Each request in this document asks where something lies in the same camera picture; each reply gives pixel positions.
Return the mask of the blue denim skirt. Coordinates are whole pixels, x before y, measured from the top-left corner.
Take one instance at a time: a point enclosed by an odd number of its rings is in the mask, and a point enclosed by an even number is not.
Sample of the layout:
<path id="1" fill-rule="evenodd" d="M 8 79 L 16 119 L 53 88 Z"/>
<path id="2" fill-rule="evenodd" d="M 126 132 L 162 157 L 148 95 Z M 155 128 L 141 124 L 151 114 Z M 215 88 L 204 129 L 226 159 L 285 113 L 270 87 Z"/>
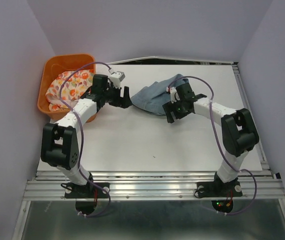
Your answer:
<path id="1" fill-rule="evenodd" d="M 165 116 L 163 105 L 171 100 L 166 89 L 170 83 L 174 82 L 171 87 L 178 87 L 182 84 L 189 83 L 187 78 L 183 78 L 182 74 L 162 80 L 155 81 L 150 86 L 143 87 L 139 92 L 131 97 L 132 104 L 144 111 L 158 116 Z"/>

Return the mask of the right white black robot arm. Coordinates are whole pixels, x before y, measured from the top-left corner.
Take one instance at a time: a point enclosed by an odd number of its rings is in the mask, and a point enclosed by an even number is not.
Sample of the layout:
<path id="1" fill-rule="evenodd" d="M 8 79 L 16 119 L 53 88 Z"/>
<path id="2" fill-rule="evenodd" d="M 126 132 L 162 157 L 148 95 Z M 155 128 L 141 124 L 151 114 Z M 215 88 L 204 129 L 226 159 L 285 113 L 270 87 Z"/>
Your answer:
<path id="1" fill-rule="evenodd" d="M 178 87 L 167 87 L 169 102 L 163 105 L 168 123 L 180 120 L 189 114 L 206 117 L 212 127 L 220 126 L 222 139 L 216 139 L 222 163 L 214 174 L 213 181 L 197 183 L 197 198 L 226 197 L 235 194 L 241 197 L 242 190 L 238 174 L 244 159 L 259 143 L 259 134 L 250 111 L 223 106 L 212 97 L 195 94 L 189 83 Z"/>

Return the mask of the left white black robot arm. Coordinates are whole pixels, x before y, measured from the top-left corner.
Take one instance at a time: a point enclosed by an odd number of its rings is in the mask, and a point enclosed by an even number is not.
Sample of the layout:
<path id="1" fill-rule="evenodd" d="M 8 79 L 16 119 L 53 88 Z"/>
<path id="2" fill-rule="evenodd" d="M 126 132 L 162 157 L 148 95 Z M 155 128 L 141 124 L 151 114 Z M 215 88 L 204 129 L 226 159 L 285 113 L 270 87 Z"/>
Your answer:
<path id="1" fill-rule="evenodd" d="M 121 87 L 124 78 L 121 71 L 109 76 L 95 74 L 92 86 L 80 96 L 77 104 L 62 119 L 43 127 L 40 158 L 69 179 L 69 183 L 61 185 L 66 198 L 92 198 L 95 194 L 106 193 L 108 185 L 95 184 L 93 175 L 80 163 L 84 147 L 83 126 L 105 104 L 122 109 L 132 105 L 129 87 Z"/>

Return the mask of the floral orange white skirt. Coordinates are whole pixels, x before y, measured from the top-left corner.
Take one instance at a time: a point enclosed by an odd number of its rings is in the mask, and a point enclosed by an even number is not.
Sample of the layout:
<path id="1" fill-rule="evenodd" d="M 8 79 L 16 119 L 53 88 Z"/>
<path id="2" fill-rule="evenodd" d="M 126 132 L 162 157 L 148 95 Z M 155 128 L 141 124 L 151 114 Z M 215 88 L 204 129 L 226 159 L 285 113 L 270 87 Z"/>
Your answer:
<path id="1" fill-rule="evenodd" d="M 58 112 L 68 110 L 68 107 L 60 100 L 60 90 L 64 81 L 73 73 L 65 71 L 49 85 L 45 98 L 49 102 L 49 111 Z M 75 73 L 63 86 L 61 99 L 72 108 L 77 104 L 79 98 L 93 84 L 94 71 L 83 69 Z"/>

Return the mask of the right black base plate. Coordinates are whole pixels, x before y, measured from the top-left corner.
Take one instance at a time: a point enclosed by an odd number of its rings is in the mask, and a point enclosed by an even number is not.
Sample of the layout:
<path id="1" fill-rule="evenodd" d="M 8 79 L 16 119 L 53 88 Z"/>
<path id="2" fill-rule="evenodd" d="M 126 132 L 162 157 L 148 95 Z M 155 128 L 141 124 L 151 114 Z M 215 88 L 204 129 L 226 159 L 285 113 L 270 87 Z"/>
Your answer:
<path id="1" fill-rule="evenodd" d="M 238 181 L 232 183 L 219 183 L 202 181 L 197 183 L 194 191 L 196 198 L 227 198 L 242 197 L 243 192 Z"/>

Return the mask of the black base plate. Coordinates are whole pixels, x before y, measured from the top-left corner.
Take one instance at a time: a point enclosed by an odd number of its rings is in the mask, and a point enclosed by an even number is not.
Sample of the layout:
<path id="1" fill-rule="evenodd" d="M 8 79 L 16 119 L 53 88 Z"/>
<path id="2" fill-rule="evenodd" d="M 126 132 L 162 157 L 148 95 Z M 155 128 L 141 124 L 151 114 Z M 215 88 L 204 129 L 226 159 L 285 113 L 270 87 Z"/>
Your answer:
<path id="1" fill-rule="evenodd" d="M 93 186 L 90 183 L 77 185 L 71 182 L 60 184 L 65 190 L 64 197 L 66 199 L 107 199 L 110 184 L 108 182 L 101 182 L 96 185 Z"/>
<path id="2" fill-rule="evenodd" d="M 232 183 L 219 183 L 202 181 L 197 183 L 194 191 L 196 198 L 227 198 L 242 197 L 243 192 L 238 181 Z"/>

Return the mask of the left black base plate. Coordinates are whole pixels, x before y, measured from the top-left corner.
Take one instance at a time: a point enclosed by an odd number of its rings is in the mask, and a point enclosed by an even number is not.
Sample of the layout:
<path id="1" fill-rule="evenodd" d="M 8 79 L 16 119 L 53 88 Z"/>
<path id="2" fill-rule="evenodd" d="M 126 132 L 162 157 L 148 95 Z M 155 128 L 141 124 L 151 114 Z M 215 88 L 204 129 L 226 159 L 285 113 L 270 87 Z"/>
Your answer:
<path id="1" fill-rule="evenodd" d="M 107 199 L 110 184 L 108 182 L 101 182 L 96 185 L 93 186 L 90 183 L 77 185 L 71 182 L 60 184 L 65 190 L 64 197 L 66 199 Z"/>

